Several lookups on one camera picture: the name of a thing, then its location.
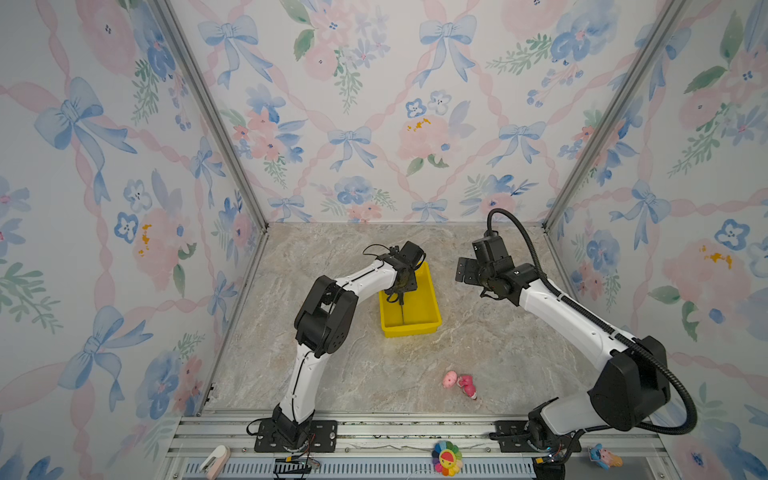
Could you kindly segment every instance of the floral wallpaper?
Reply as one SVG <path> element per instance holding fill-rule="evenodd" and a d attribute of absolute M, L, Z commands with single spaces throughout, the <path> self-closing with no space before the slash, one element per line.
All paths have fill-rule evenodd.
<path fill-rule="evenodd" d="M 278 222 L 543 219 L 664 5 L 171 3 Z"/>
<path fill-rule="evenodd" d="M 0 6 L 0 479 L 150 478 L 257 244 L 141 0 Z"/>
<path fill-rule="evenodd" d="M 693 0 L 554 226 L 580 300 L 663 342 L 696 401 L 664 438 L 686 480 L 768 478 L 766 48 L 765 0 Z"/>

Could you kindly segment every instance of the pink doll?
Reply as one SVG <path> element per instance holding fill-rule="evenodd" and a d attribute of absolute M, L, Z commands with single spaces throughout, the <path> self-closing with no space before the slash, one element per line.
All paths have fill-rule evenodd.
<path fill-rule="evenodd" d="M 478 398 L 477 389 L 475 388 L 475 385 L 472 383 L 471 375 L 458 376 L 456 375 L 456 372 L 451 370 L 450 372 L 445 374 L 445 378 L 443 378 L 442 380 L 442 388 L 449 389 L 452 386 L 456 385 L 457 383 L 458 383 L 458 386 L 461 387 L 462 391 L 470 399 L 475 400 Z"/>
<path fill-rule="evenodd" d="M 451 370 L 450 372 L 445 374 L 445 378 L 442 380 L 442 388 L 444 389 L 451 388 L 456 384 L 457 379 L 458 379 L 458 375 L 456 375 L 456 372 Z"/>

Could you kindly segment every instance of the rainbow flower toy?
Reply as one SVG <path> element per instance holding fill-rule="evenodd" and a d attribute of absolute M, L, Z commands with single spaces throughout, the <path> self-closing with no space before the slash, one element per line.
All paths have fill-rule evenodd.
<path fill-rule="evenodd" d="M 456 475 L 464 466 L 462 453 L 451 442 L 440 442 L 435 445 L 435 449 L 432 450 L 432 464 L 436 472 L 446 477 Z"/>

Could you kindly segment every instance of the black cable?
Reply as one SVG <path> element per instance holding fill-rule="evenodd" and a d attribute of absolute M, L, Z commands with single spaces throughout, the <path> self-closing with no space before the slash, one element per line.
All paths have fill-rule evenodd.
<path fill-rule="evenodd" d="M 613 335 L 616 330 L 612 326 L 608 325 L 598 316 L 594 315 L 592 312 L 585 309 L 576 300 L 573 300 L 569 296 L 562 293 L 560 290 L 558 290 L 554 285 L 552 285 L 549 282 L 546 273 L 544 273 L 544 271 L 541 269 L 541 263 L 538 260 L 538 255 L 536 254 L 536 248 L 534 247 L 533 242 L 531 241 L 531 237 L 528 235 L 528 231 L 525 229 L 525 227 L 523 227 L 522 223 L 520 223 L 520 220 L 518 220 L 518 218 L 515 215 L 509 213 L 503 208 L 494 208 L 493 210 L 488 212 L 488 220 L 487 220 L 488 230 L 485 232 L 485 234 L 486 235 L 493 234 L 491 220 L 494 214 L 502 214 L 506 216 L 509 220 L 512 221 L 512 223 L 515 224 L 518 230 L 520 230 L 520 234 L 523 236 L 523 240 L 525 240 L 525 244 L 528 246 L 528 251 L 531 252 L 531 260 L 533 260 L 534 271 L 538 275 L 539 279 L 541 279 L 542 283 L 547 287 L 547 290 L 552 292 L 553 295 L 557 296 L 562 302 L 569 305 L 572 309 L 576 310 L 581 315 L 589 319 L 592 323 L 599 326 L 603 331 Z M 661 433 L 664 435 L 685 435 L 687 433 L 690 433 L 696 427 L 696 424 L 698 422 L 698 413 L 696 410 L 696 404 L 694 403 L 694 400 L 690 397 L 690 394 L 686 390 L 683 383 L 680 380 L 678 380 L 677 377 L 664 364 L 659 362 L 659 360 L 655 356 L 651 355 L 643 347 L 639 346 L 638 344 L 628 339 L 627 337 L 621 335 L 620 333 L 617 333 L 614 336 L 614 338 L 619 342 L 623 343 L 625 346 L 627 346 L 627 348 L 630 349 L 636 355 L 643 357 L 643 359 L 647 360 L 651 365 L 653 365 L 656 370 L 661 372 L 664 378 L 666 378 L 669 381 L 669 383 L 674 387 L 674 389 L 680 395 L 680 398 L 683 400 L 683 405 L 685 406 L 686 417 L 685 417 L 685 422 L 683 422 L 683 425 L 679 425 L 676 427 L 663 427 L 663 426 L 654 425 L 652 423 L 640 422 L 636 426 L 640 429 L 648 430 L 649 432 Z"/>
<path fill-rule="evenodd" d="M 511 435 L 511 434 L 501 434 L 500 432 L 491 432 L 488 433 L 488 438 L 494 441 L 498 440 L 510 440 L 512 442 L 523 442 L 524 440 L 528 440 L 531 438 L 530 433 L 518 433 L 517 435 Z"/>
<path fill-rule="evenodd" d="M 250 426 L 251 426 L 251 425 L 253 425 L 253 424 L 254 424 L 254 423 L 256 423 L 256 422 L 263 422 L 263 421 L 265 421 L 265 420 L 271 420 L 271 419 L 272 419 L 272 417 L 266 417 L 266 418 L 264 418 L 264 419 L 255 419 L 255 420 L 253 420 L 251 423 L 249 423 L 248 425 L 246 425 L 246 427 L 245 427 L 245 433 L 247 433 L 248 435 L 250 435 L 250 436 L 252 436 L 252 437 L 253 437 L 253 436 L 256 436 L 256 434 L 257 434 L 257 433 L 259 433 L 259 432 L 251 432 L 251 431 L 250 431 Z"/>
<path fill-rule="evenodd" d="M 370 255 L 371 257 L 378 257 L 379 255 L 381 255 L 381 253 L 379 255 L 376 255 L 375 253 L 366 253 L 366 250 L 368 250 L 370 247 L 384 247 L 387 250 L 389 250 L 388 246 L 382 245 L 381 243 L 371 243 L 370 245 L 368 245 L 367 247 L 362 249 L 362 254 L 363 255 Z"/>

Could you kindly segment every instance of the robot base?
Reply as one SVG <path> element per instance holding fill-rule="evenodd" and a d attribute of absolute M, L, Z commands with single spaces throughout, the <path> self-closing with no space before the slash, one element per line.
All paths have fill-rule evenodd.
<path fill-rule="evenodd" d="M 313 439 L 311 452 L 333 453 L 336 450 L 336 430 L 338 427 L 339 423 L 336 420 L 313 420 L 309 430 L 309 437 Z M 255 452 L 285 453 L 290 451 L 291 445 L 285 444 L 272 420 L 262 421 L 256 435 L 256 444 L 253 446 Z"/>

